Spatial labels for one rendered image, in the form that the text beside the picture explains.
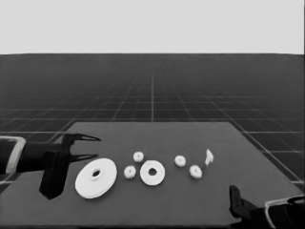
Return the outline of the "large thick white disc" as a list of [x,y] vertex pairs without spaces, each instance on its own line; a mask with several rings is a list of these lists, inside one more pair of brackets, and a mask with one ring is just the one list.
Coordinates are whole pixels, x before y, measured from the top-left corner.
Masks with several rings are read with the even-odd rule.
[[78,173],[74,187],[82,198],[99,198],[112,188],[116,178],[115,163],[109,158],[98,158]]

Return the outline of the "small white T-shaped piece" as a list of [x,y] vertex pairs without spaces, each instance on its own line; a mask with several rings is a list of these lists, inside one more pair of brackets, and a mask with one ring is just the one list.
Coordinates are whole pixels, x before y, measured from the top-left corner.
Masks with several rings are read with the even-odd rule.
[[208,166],[210,163],[214,161],[214,155],[210,150],[206,151],[206,159],[205,159],[205,165]]

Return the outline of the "white round carrier with pins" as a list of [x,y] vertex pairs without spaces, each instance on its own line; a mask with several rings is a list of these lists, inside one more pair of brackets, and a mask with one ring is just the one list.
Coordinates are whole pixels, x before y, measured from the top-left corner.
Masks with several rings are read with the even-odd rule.
[[140,168],[140,177],[146,185],[159,185],[165,178],[165,167],[157,160],[147,160]]

